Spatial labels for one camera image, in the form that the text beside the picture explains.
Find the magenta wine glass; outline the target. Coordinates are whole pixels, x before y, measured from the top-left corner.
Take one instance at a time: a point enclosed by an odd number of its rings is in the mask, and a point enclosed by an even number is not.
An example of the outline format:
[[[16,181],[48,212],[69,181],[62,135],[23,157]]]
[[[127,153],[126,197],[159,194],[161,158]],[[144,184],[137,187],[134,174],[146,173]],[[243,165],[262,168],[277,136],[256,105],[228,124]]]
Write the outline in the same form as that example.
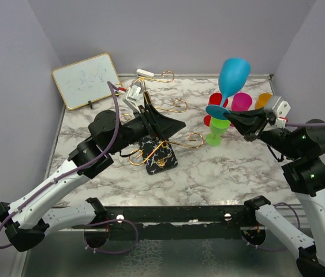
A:
[[[247,111],[252,105],[252,97],[244,92],[238,92],[234,95],[231,104],[232,111]]]

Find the orange wine glass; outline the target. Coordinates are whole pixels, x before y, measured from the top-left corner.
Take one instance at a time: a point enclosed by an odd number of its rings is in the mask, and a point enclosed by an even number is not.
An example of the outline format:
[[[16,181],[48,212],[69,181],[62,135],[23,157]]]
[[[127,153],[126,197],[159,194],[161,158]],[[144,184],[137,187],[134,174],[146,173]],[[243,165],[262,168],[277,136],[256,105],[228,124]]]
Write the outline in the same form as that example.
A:
[[[271,98],[272,98],[272,94],[270,94],[270,93],[260,94],[256,103],[255,103],[255,109],[264,107]]]

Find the green wine glass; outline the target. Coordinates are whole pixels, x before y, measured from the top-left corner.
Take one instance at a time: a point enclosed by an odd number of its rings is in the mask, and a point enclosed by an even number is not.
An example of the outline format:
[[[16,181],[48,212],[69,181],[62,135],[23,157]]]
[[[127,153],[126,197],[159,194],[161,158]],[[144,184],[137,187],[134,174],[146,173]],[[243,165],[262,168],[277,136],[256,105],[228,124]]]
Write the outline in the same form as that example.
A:
[[[229,120],[222,120],[211,118],[210,120],[210,132],[206,135],[206,143],[212,147],[217,147],[220,145],[223,135],[230,126]]]

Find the red wine glass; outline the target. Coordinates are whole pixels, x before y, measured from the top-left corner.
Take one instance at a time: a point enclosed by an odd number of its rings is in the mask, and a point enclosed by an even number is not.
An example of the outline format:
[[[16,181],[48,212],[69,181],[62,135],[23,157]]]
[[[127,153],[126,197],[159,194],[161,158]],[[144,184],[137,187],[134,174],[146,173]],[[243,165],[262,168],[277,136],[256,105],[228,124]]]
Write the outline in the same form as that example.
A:
[[[219,105],[223,108],[226,108],[227,105],[229,104],[229,100],[225,99],[225,101],[222,104],[221,103],[222,99],[223,99],[223,97],[220,92],[213,93],[209,98],[208,105],[215,104],[215,105]],[[212,119],[211,114],[207,112],[206,116],[203,119],[205,126],[207,126],[207,127],[210,126],[211,119]]]

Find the blue wine glass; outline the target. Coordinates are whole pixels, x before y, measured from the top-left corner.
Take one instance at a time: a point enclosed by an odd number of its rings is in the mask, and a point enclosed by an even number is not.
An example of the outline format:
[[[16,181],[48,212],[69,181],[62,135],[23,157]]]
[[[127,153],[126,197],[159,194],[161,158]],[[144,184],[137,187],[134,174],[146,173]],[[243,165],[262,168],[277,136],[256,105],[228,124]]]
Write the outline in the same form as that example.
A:
[[[245,59],[232,57],[225,60],[218,78],[222,100],[220,104],[209,104],[206,113],[212,118],[226,120],[226,115],[230,112],[224,107],[225,100],[243,88],[250,71],[250,63]]]

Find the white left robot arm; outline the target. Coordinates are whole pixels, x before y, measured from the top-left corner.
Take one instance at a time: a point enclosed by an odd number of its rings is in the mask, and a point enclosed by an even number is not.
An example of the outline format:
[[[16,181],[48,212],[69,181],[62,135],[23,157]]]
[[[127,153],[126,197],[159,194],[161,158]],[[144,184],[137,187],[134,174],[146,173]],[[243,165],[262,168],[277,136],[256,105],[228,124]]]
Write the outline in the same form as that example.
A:
[[[97,114],[82,141],[60,167],[31,192],[12,203],[0,202],[0,230],[19,252],[32,249],[45,236],[74,226],[100,227],[107,211],[97,198],[77,207],[55,209],[71,191],[87,183],[113,164],[112,155],[142,138],[169,139],[186,124],[159,113],[150,104],[131,121],[121,124],[119,110]]]

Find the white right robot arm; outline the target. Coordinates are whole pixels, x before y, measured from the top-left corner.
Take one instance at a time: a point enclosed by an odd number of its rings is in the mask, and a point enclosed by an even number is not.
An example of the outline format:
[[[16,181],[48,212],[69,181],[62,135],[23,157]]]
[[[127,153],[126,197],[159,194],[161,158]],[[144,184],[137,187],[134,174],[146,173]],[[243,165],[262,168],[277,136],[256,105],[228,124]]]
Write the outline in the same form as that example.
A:
[[[282,128],[265,130],[275,117],[263,108],[234,111],[225,117],[246,141],[261,140],[290,159],[282,166],[283,175],[305,212],[312,237],[280,215],[264,196],[244,203],[244,222],[270,230],[292,253],[302,276],[325,276],[325,164],[320,159],[325,154],[325,122],[286,122]]]

